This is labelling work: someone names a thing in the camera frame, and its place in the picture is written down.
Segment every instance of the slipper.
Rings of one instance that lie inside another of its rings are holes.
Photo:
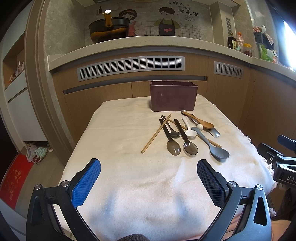
[[[33,162],[39,164],[40,161],[46,156],[48,149],[46,147],[39,147],[34,151]]]
[[[37,150],[37,147],[35,145],[28,147],[27,154],[26,154],[26,158],[27,158],[28,162],[33,161],[35,150]]]

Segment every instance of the red mat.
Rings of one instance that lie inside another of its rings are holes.
[[[25,155],[18,154],[8,170],[0,190],[0,198],[12,209],[15,208],[20,190],[32,166],[33,162],[28,162]]]

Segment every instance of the plastic bag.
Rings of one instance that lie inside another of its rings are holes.
[[[263,60],[267,60],[267,61],[273,62],[273,58],[271,58],[271,57],[268,55],[268,53],[267,53],[267,49],[264,47],[264,45],[260,45],[260,46],[259,46],[259,49],[260,49],[260,54],[261,54],[260,59],[263,59]]]

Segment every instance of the wall mural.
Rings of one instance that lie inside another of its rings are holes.
[[[129,36],[165,35],[213,42],[209,6],[192,0],[110,0],[86,7],[85,44],[93,44],[88,25],[104,18],[111,9],[113,17],[130,19]]]

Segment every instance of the gray plastic spoon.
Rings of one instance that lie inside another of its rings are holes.
[[[201,133],[201,131],[199,129],[197,129],[196,127],[191,127],[192,130],[196,131],[197,134],[199,135],[199,137],[209,146],[210,148],[210,153],[218,158],[218,159],[227,159],[229,158],[229,152],[226,151],[225,149],[219,148],[219,147],[215,147],[212,146],[209,141],[207,140],[207,138],[205,138],[205,136]]]

